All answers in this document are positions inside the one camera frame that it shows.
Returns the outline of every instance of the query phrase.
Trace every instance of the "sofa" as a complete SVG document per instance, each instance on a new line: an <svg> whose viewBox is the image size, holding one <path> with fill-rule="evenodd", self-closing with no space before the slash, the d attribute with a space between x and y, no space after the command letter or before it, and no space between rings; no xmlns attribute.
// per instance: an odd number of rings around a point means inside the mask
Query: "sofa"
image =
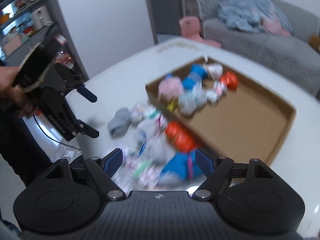
<svg viewBox="0 0 320 240"><path fill-rule="evenodd" d="M291 37L266 33L229 30L217 19L223 0L182 0L184 16L196 16L202 22L202 36L222 44L222 48L240 54L281 74L313 96L320 90L320 54L308 41L320 33L320 18L289 3L272 0L286 15L294 33Z"/></svg>

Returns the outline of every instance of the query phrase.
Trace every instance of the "person's leg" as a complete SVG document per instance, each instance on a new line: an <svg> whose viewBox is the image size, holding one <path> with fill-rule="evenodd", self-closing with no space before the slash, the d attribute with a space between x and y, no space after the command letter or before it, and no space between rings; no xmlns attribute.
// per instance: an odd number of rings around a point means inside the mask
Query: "person's leg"
<svg viewBox="0 0 320 240"><path fill-rule="evenodd" d="M22 120L0 113L0 154L26 187L52 163Z"/></svg>

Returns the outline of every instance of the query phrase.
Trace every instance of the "pink chair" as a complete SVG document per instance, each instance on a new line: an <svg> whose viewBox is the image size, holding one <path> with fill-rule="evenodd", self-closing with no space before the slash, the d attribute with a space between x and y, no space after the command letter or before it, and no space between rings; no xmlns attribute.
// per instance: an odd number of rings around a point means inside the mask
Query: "pink chair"
<svg viewBox="0 0 320 240"><path fill-rule="evenodd" d="M185 16L179 20L181 36L194 41L202 42L217 48L221 48L221 44L215 41L205 41L200 36L201 26L200 20L195 16Z"/></svg>

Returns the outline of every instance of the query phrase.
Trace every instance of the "white table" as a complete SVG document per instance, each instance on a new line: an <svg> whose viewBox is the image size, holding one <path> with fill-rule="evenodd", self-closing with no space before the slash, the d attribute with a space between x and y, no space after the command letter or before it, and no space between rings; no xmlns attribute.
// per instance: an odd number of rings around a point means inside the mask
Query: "white table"
<svg viewBox="0 0 320 240"><path fill-rule="evenodd" d="M320 229L320 104L292 82L267 68L204 44L176 38L145 50L107 69L86 83L98 97L94 104L76 91L67 100L78 119L100 131L97 139L79 134L76 138L84 156L103 156L114 144L107 123L117 109L133 107L137 101L147 102L145 84L201 56L211 56L235 68L264 87L278 94L297 109L297 116L271 168L281 176L306 205L298 232L315 236Z"/></svg>

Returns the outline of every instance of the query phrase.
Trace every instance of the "brown plush toy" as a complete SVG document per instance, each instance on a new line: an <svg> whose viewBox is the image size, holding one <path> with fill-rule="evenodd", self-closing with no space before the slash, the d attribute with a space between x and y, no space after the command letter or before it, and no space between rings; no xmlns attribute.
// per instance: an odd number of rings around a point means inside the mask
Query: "brown plush toy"
<svg viewBox="0 0 320 240"><path fill-rule="evenodd" d="M320 53L320 37L313 35L310 38L309 45L318 53Z"/></svg>

